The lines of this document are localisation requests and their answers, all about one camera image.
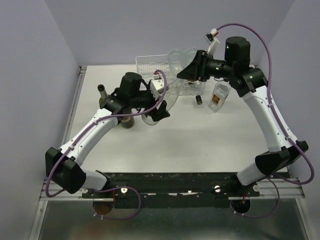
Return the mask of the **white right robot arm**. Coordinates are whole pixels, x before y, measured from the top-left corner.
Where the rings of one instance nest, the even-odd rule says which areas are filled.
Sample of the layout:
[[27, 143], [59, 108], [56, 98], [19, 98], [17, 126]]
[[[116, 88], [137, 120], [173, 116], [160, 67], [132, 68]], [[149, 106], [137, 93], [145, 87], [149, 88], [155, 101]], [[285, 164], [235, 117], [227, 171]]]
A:
[[225, 41], [224, 60], [214, 59], [205, 50], [197, 50], [190, 63], [177, 73], [183, 80], [206, 81], [210, 77], [226, 79], [248, 105], [264, 135], [267, 152], [236, 174], [230, 191], [241, 196], [248, 185], [294, 163], [309, 148], [299, 141], [285, 124], [278, 107], [268, 96], [268, 80], [259, 68], [250, 67], [251, 44], [246, 38], [232, 36]]

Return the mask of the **round clear bottle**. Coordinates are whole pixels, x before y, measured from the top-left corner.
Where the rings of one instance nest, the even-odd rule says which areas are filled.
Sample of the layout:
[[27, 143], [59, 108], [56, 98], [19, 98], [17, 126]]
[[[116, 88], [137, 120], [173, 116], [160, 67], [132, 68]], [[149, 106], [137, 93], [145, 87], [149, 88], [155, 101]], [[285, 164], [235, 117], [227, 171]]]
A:
[[184, 51], [180, 49], [172, 50], [167, 55], [170, 74], [176, 78], [178, 73], [184, 69]]
[[183, 67], [186, 68], [195, 58], [197, 49], [192, 47], [183, 52]]

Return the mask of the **clear square bottle brown label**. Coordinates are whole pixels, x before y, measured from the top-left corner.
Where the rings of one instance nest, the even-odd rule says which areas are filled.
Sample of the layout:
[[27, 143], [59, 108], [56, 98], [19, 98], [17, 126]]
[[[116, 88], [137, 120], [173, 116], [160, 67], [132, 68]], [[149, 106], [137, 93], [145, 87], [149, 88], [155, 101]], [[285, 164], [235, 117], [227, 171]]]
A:
[[196, 81], [186, 81], [186, 84], [188, 84], [189, 88], [193, 91], [200, 91], [201, 87], [202, 87], [202, 83], [198, 80]]

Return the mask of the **dark wine bottle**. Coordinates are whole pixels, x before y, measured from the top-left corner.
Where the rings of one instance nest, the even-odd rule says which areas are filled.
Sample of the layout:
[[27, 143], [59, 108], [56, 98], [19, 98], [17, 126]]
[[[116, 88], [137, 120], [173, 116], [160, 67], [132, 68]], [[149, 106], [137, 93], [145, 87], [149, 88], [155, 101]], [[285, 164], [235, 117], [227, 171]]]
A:
[[133, 116], [126, 116], [121, 120], [120, 124], [123, 128], [130, 129], [134, 126], [135, 119]]

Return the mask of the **clear tall bottle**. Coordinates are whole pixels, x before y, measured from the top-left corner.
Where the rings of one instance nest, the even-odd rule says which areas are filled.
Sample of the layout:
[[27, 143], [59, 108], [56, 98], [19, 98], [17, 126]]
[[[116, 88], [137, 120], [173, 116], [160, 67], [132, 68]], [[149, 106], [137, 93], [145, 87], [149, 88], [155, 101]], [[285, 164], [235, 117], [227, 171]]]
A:
[[163, 118], [170, 116], [168, 110], [175, 104], [180, 91], [186, 80], [170, 78], [165, 81], [163, 78], [151, 79], [148, 83], [147, 94], [151, 94], [151, 103], [145, 107], [142, 112], [142, 120], [150, 125], [156, 125]]

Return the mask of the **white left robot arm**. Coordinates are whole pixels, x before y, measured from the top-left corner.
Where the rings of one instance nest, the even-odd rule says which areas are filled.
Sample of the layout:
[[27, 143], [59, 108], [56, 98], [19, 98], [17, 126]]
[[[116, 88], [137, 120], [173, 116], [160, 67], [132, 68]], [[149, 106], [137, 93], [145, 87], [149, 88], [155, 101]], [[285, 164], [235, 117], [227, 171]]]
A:
[[158, 69], [154, 76], [154, 80], [145, 82], [138, 73], [126, 72], [111, 94], [103, 84], [98, 85], [99, 108], [90, 121], [61, 147], [50, 147], [45, 153], [45, 193], [49, 198], [53, 197], [49, 193], [51, 182], [70, 194], [82, 188], [93, 190], [101, 198], [110, 194], [106, 175], [81, 166], [96, 144], [123, 119], [146, 115], [158, 122], [170, 116], [164, 99], [168, 89], [166, 75]]

